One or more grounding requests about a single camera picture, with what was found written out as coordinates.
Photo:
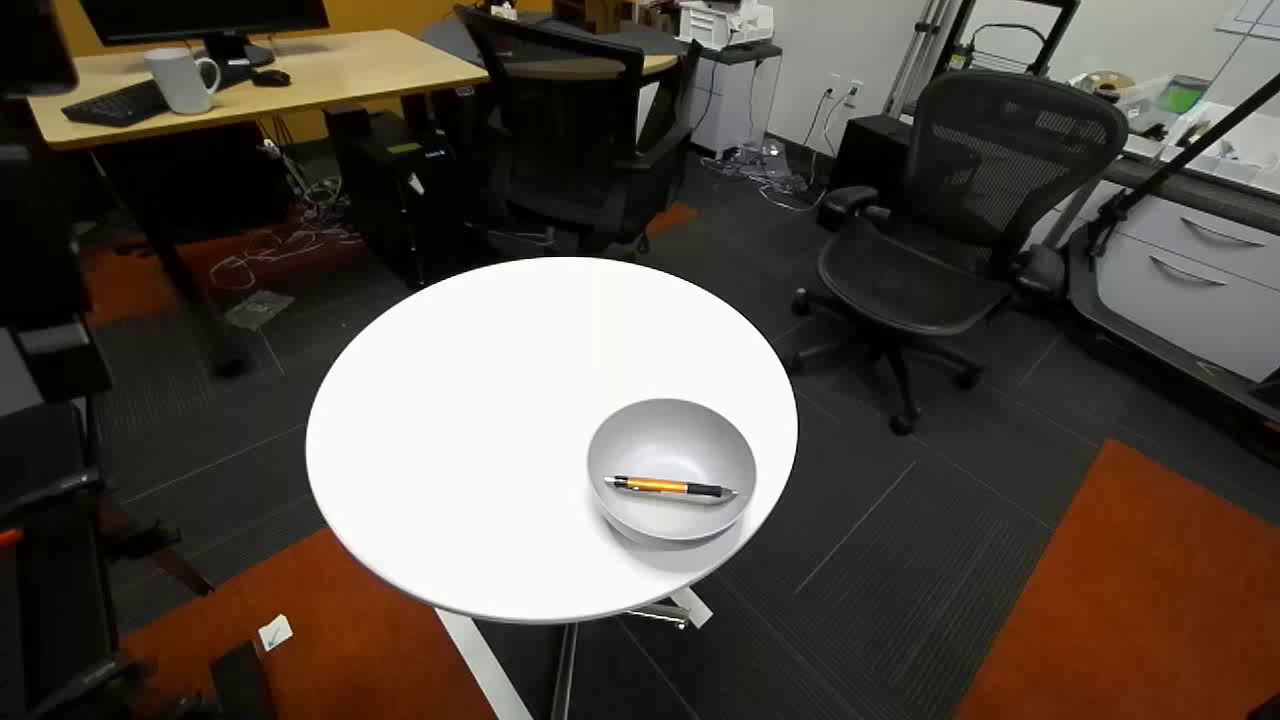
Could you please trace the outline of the black computer mouse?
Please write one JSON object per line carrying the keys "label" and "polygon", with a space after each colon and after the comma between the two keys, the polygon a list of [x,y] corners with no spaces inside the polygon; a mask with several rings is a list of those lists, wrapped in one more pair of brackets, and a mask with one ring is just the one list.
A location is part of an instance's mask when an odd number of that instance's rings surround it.
{"label": "black computer mouse", "polygon": [[287,89],[292,74],[279,71],[279,68],[261,68],[261,71],[253,71],[253,82],[256,82],[256,89]]}

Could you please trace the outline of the black keyboard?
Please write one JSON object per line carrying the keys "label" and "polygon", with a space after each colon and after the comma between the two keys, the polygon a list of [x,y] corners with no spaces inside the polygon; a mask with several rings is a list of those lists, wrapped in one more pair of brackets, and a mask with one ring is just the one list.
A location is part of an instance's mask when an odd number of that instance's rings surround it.
{"label": "black keyboard", "polygon": [[150,79],[68,105],[62,114],[77,123],[105,123],[105,129],[126,129],[150,114],[162,114],[168,101]]}

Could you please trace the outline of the white mug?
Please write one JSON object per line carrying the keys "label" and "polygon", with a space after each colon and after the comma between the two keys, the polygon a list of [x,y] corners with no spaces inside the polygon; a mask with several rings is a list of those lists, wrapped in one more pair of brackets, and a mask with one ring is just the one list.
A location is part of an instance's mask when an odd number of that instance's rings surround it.
{"label": "white mug", "polygon": [[215,59],[190,54],[187,48],[150,48],[148,71],[162,105],[181,114],[208,110],[224,79]]}

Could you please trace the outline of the orange and black pen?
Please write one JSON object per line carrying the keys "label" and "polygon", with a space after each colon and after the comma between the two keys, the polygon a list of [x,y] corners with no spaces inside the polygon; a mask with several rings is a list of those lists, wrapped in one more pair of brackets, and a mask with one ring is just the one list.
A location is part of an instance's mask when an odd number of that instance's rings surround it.
{"label": "orange and black pen", "polygon": [[700,485],[700,481],[606,475],[605,485],[614,486],[614,490],[635,490],[635,494],[732,498],[732,486]]}

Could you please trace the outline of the white printer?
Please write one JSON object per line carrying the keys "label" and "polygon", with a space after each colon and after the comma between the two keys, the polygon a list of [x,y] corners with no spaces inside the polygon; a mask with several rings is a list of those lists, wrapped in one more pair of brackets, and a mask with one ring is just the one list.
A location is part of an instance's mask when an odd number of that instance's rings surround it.
{"label": "white printer", "polygon": [[675,0],[675,7],[675,36],[694,40],[711,53],[768,40],[775,29],[775,13],[768,0]]}

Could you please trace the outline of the wooden top desk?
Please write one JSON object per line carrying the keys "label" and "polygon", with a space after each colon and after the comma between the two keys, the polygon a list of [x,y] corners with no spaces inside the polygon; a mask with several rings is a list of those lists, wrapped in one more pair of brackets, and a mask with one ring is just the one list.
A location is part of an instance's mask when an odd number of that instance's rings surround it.
{"label": "wooden top desk", "polygon": [[195,238],[198,219],[238,219],[248,191],[276,182],[261,161],[238,152],[215,161],[215,134],[256,129],[269,114],[387,97],[422,114],[430,91],[485,82],[474,63],[413,40],[398,29],[320,33],[279,45],[276,68],[292,74],[287,89],[238,79],[219,91],[208,110],[158,110],[126,129],[105,129],[68,119],[68,106],[141,82],[143,54],[77,54],[73,68],[80,71],[77,91],[37,97],[26,105],[37,134],[49,152],[88,152],[105,167],[171,293],[184,299],[195,347],[210,377],[238,377],[248,356],[181,259],[181,245]]}

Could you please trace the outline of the black mesh office chair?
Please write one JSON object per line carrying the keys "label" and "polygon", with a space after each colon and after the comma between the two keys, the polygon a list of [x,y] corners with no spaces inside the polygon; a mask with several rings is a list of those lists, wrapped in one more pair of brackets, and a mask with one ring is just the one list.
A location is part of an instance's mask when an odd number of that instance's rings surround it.
{"label": "black mesh office chair", "polygon": [[793,311],[838,311],[893,366],[893,433],[918,422],[907,350],[952,362],[973,387],[983,366],[952,341],[991,320],[1019,287],[1057,293],[1067,275],[1026,230],[1123,152],[1127,119],[1071,82],[1026,71],[942,71],[910,110],[907,161],[893,191],[831,188],[819,219],[831,230],[817,287]]}

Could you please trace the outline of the grey round bowl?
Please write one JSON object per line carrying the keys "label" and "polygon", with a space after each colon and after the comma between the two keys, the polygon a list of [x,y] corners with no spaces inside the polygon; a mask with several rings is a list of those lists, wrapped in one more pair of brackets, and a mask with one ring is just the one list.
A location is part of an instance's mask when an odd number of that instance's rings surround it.
{"label": "grey round bowl", "polygon": [[[732,498],[635,494],[606,475],[662,475],[732,486]],[[728,531],[756,490],[756,452],[721,411],[691,401],[635,401],[614,407],[586,439],[586,486],[621,531],[700,542]]]}

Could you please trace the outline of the white drawer cabinet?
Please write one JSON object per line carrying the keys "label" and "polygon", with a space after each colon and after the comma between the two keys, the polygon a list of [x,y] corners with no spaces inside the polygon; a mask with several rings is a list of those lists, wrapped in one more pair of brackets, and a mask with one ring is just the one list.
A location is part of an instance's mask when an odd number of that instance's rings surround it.
{"label": "white drawer cabinet", "polygon": [[1238,379],[1280,366],[1280,234],[1185,199],[1139,199],[1087,259],[1118,320]]}

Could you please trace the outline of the black office chair at desk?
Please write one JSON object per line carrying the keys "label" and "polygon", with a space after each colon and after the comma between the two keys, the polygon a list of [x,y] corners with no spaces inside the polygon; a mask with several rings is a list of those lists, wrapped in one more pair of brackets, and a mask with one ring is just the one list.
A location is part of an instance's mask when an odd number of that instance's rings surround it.
{"label": "black office chair at desk", "polygon": [[461,7],[491,91],[486,214],[539,219],[586,254],[639,254],[688,152],[691,53],[644,48]]}

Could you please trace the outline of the round white table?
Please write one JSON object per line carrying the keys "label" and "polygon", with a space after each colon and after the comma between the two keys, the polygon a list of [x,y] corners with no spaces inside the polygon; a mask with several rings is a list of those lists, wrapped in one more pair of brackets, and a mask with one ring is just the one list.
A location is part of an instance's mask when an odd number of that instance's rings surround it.
{"label": "round white table", "polygon": [[[586,439],[635,401],[691,401],[744,433],[756,490],[728,531],[662,542],[605,520]],[[360,329],[311,394],[304,471],[377,581],[565,635],[583,689],[551,697],[555,720],[658,720],[654,671],[611,627],[738,554],[795,448],[793,379],[728,299],[626,259],[539,254],[446,275]]]}

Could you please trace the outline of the black computer monitor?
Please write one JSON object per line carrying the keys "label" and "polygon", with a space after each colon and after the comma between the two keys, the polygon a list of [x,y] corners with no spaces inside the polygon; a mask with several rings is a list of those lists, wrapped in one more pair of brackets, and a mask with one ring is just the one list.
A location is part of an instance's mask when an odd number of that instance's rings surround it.
{"label": "black computer monitor", "polygon": [[219,63],[271,63],[256,33],[323,29],[323,0],[80,0],[105,45],[198,40]]}

